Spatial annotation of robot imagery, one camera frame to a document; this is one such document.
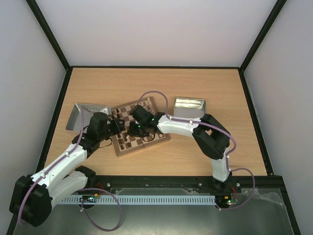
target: silver metal tray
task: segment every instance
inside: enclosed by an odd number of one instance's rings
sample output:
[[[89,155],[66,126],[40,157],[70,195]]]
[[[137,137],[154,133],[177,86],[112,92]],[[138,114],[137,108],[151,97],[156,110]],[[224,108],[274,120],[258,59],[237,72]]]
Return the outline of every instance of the silver metal tray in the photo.
[[[96,104],[74,104],[72,112],[70,113],[69,119],[67,121],[67,126],[65,129],[69,131],[80,131],[82,128],[82,114],[81,114],[81,107],[85,107],[84,110],[84,126],[88,126],[90,122],[90,118],[96,112],[103,112],[107,115],[111,115],[111,107],[106,107],[103,105],[96,105]]]
[[[174,116],[180,118],[201,118],[206,113],[204,99],[176,97],[174,102]]]

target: chessboard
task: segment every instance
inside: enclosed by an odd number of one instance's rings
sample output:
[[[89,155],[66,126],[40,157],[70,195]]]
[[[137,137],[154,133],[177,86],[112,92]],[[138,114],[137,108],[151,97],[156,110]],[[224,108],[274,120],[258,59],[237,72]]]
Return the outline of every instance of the chessboard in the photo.
[[[150,134],[150,136],[144,138],[130,137],[127,135],[130,122],[135,121],[129,113],[136,106],[137,103],[138,100],[135,100],[133,102],[122,104],[112,108],[112,118],[123,119],[125,121],[126,128],[120,134],[112,136],[112,143],[115,149],[115,153],[118,157],[170,140],[169,134],[155,133]],[[153,115],[158,112],[157,105],[153,97],[144,98],[139,104],[145,110],[151,112]]]

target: wooden table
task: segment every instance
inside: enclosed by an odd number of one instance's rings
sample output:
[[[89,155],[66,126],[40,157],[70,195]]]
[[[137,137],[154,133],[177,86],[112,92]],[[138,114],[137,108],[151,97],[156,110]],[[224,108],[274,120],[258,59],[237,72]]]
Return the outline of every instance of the wooden table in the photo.
[[[206,100],[212,114],[236,139],[238,148],[230,155],[230,167],[246,167],[255,175],[266,175],[246,98],[237,70],[210,69],[94,69],[74,68],[57,122],[45,165],[68,147],[78,134],[65,130],[75,103],[116,106],[130,102],[146,91],[157,90],[169,99],[173,114],[174,98]],[[160,111],[165,100],[151,94]],[[113,146],[98,149],[85,162],[97,175],[205,176],[212,174],[210,159],[192,138],[171,134],[169,142],[123,157]],[[237,171],[234,175],[249,175]]]

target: white robotic arm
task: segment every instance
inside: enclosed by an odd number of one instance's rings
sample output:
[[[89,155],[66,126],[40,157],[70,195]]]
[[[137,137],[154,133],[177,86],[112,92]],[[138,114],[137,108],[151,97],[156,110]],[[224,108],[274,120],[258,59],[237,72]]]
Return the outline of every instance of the white robotic arm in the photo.
[[[65,197],[71,195],[79,189],[85,187],[88,177],[80,172],[74,171],[69,176],[68,173],[72,171],[78,164],[87,159],[87,151],[82,146],[77,146],[74,152],[69,154],[69,151],[74,148],[74,144],[70,144],[67,150],[53,161],[46,168],[32,175],[32,181],[35,182],[39,177],[43,177],[38,182],[38,185],[45,185],[48,190],[51,200],[51,206],[54,208]],[[57,167],[54,167],[49,173],[46,173],[57,161],[64,155],[67,157],[63,159]]]
[[[200,125],[207,123],[209,126],[218,126],[220,130],[227,132],[211,115],[205,114],[202,118],[195,119],[176,118],[164,113],[152,115],[140,105],[136,105],[130,114],[137,121],[137,123],[130,123],[128,130],[130,136],[161,132],[192,137],[202,152],[211,159],[213,177],[221,182],[227,180],[230,173],[228,156],[226,156],[229,137],[214,129],[211,129],[211,134],[208,134],[206,131],[210,128]],[[37,182],[38,185],[33,187],[29,196],[32,200],[26,200],[26,206],[23,206],[22,219],[33,226],[42,224],[61,200],[89,184],[90,178],[95,177],[95,172],[85,167],[77,168],[67,177],[66,175],[96,151],[102,140],[107,140],[110,136],[124,130],[124,123],[125,121],[121,119],[109,119],[105,113],[95,113],[90,119],[87,132],[82,134],[81,139],[76,136],[67,150],[45,169],[30,177],[22,176],[17,180],[10,211],[18,214],[22,200],[32,185]],[[79,140],[79,145],[71,152]]]

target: white wall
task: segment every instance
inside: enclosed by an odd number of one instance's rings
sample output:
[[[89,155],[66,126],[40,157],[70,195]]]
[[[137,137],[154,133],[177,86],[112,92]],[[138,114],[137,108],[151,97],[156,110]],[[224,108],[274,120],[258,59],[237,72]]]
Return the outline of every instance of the white wall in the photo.
[[[275,174],[313,231],[313,1],[287,1],[246,70]]]
[[[0,234],[15,181],[34,173],[65,70],[26,1],[0,2]]]
[[[37,0],[71,65],[240,66],[276,0]]]

